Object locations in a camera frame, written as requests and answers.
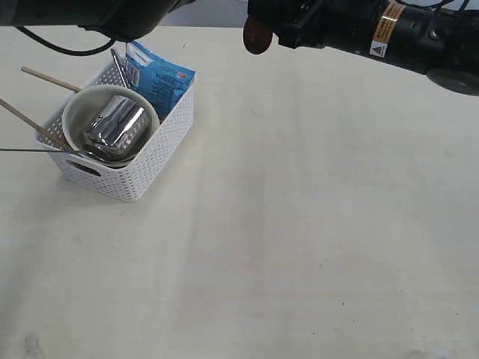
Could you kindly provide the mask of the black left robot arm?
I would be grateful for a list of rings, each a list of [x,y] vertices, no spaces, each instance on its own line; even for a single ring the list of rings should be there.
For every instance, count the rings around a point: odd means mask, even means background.
[[[116,41],[149,34],[170,12],[190,4],[170,0],[1,0],[1,25],[76,25]]]

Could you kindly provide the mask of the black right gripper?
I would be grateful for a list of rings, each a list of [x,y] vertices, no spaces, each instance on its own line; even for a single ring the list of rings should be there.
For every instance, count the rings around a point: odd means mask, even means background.
[[[289,0],[249,1],[247,13],[270,28],[279,45],[290,49],[366,52],[384,10],[384,1]]]

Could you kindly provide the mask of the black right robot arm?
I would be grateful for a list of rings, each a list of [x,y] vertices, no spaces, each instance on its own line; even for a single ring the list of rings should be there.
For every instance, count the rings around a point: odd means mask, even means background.
[[[446,1],[249,1],[243,43],[254,55],[273,37],[290,49],[329,47],[477,96],[478,11],[468,4],[450,10]]]

